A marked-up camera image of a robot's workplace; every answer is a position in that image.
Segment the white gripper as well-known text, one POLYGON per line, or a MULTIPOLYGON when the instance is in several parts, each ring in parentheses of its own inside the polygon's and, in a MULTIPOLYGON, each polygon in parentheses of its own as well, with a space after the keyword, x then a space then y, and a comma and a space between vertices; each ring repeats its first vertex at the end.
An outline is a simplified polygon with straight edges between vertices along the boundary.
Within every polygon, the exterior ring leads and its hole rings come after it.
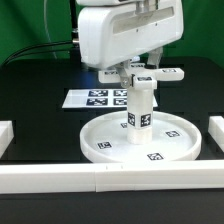
POLYGON ((115 66, 121 86, 132 85, 129 60, 149 52, 147 65, 158 69, 163 46, 181 38, 181 0, 77 0, 81 58, 88 66, 115 66))

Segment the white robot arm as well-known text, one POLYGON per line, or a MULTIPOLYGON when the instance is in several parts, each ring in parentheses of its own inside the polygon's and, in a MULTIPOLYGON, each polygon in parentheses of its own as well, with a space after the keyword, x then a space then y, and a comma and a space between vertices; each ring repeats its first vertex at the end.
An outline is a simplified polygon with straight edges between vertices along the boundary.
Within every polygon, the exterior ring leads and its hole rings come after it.
POLYGON ((92 68, 116 68, 131 85, 130 60, 181 38, 181 0, 77 0, 81 58, 92 68))

